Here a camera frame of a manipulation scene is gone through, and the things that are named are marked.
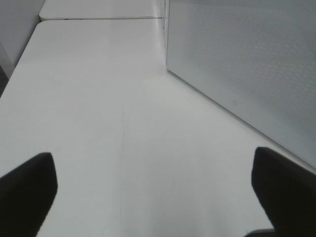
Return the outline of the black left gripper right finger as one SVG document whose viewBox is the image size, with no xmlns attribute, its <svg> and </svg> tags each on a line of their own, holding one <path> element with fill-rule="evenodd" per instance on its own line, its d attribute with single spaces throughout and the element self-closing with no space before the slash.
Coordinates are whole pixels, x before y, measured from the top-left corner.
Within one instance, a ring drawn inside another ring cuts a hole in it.
<svg viewBox="0 0 316 237">
<path fill-rule="evenodd" d="M 268 147 L 258 147 L 251 185 L 279 237 L 316 235 L 314 173 Z"/>
</svg>

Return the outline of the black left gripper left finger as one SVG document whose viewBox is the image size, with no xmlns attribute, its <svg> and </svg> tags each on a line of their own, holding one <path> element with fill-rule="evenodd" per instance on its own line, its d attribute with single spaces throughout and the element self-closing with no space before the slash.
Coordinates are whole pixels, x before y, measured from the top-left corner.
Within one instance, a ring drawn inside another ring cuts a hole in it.
<svg viewBox="0 0 316 237">
<path fill-rule="evenodd" d="M 37 236 L 58 190 L 51 153 L 40 153 L 0 178 L 0 235 Z"/>
</svg>

